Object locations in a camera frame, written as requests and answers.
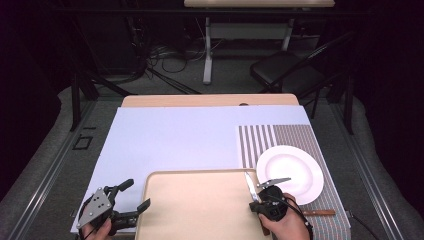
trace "black curtain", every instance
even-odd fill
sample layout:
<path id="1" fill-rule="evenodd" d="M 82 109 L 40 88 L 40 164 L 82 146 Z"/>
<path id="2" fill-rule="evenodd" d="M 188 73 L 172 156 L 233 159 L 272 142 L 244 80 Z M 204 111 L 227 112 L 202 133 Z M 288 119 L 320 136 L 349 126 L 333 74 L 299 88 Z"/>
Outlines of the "black curtain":
<path id="1" fill-rule="evenodd" d="M 424 216 L 423 4 L 412 1 L 338 0 L 342 10 L 368 11 L 359 21 L 330 22 L 324 34 L 358 32 L 350 61 L 354 95 L 361 100 L 377 154 L 403 196 Z"/>
<path id="2" fill-rule="evenodd" d="M 0 5 L 0 199 L 54 125 L 57 93 L 69 86 L 37 10 L 26 1 Z"/>

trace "metal blade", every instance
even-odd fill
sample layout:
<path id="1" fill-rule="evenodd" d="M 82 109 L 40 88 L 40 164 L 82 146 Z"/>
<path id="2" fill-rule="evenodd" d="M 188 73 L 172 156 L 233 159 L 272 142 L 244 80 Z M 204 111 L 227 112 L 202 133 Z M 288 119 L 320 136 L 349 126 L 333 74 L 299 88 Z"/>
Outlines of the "metal blade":
<path id="1" fill-rule="evenodd" d="M 254 202 L 259 202 L 258 194 L 256 194 L 255 185 L 253 184 L 252 178 L 247 172 L 244 172 L 244 176 L 246 177 L 247 186 L 249 187 L 250 195 L 252 195 L 252 199 Z"/>
<path id="2" fill-rule="evenodd" d="M 287 182 L 287 181 L 290 181 L 290 180 L 291 180 L 291 178 L 271 179 L 271 180 L 268 180 L 268 181 L 266 181 L 264 183 L 258 184 L 257 186 L 258 187 L 261 187 L 261 188 L 267 188 L 267 187 L 273 186 L 275 184 L 279 184 L 279 183 L 282 183 L 282 182 Z"/>

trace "table leg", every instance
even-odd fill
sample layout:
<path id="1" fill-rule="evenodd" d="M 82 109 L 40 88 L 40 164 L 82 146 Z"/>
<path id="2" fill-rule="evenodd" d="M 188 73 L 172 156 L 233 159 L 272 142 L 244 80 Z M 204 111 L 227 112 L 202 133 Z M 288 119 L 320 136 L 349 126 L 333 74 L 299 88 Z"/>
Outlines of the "table leg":
<path id="1" fill-rule="evenodd" d="M 206 40 L 206 60 L 205 60 L 205 71 L 203 73 L 203 84 L 211 84 L 212 82 L 212 52 L 211 52 L 211 24 L 210 19 L 206 18 L 205 23 L 205 40 Z"/>
<path id="2" fill-rule="evenodd" d="M 287 26 L 286 37 L 284 37 L 283 46 L 281 47 L 281 50 L 283 51 L 287 51 L 287 48 L 289 47 L 290 36 L 293 31 L 293 25 L 294 25 L 294 19 L 290 19 Z"/>

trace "white table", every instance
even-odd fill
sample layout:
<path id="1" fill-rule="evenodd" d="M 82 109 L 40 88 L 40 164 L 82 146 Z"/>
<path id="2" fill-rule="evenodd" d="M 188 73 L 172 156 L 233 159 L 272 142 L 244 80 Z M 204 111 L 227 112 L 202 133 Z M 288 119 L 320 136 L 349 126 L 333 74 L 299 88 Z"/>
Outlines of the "white table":
<path id="1" fill-rule="evenodd" d="M 333 7 L 333 0 L 184 0 L 186 7 L 192 8 L 317 8 Z M 211 23 L 206 18 L 206 60 L 203 83 L 212 82 L 212 38 L 231 39 L 284 39 L 282 50 L 286 51 L 292 33 L 294 19 L 288 23 L 243 24 Z"/>
<path id="2" fill-rule="evenodd" d="M 137 107 L 140 99 L 145 99 L 145 107 Z M 211 106 L 214 99 L 219 106 Z M 249 106 L 238 106 L 241 103 Z M 133 178 L 134 185 L 117 195 L 114 209 L 119 212 L 135 210 L 141 203 L 147 176 L 155 171 L 243 168 L 240 126 L 311 129 L 304 108 L 291 94 L 135 96 L 128 97 L 123 105 L 126 107 L 117 111 L 84 197 L 87 199 L 98 187 Z M 316 158 L 322 158 L 315 145 Z M 323 171 L 328 171 L 321 161 Z M 344 219 L 337 191 L 329 174 L 327 177 L 325 186 L 333 192 L 338 216 Z M 76 232 L 76 222 L 71 232 Z M 344 231 L 349 239 L 346 225 Z M 134 234 L 135 229 L 121 233 Z"/>

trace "wooden table edge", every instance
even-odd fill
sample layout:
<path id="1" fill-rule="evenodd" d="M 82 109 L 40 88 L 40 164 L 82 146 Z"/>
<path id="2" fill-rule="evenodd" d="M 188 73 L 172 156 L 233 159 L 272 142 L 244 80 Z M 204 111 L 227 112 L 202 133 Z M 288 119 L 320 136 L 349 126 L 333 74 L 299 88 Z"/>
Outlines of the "wooden table edge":
<path id="1" fill-rule="evenodd" d="M 296 96 L 279 94 L 136 95 L 124 98 L 121 107 L 207 107 L 248 105 L 299 105 Z"/>

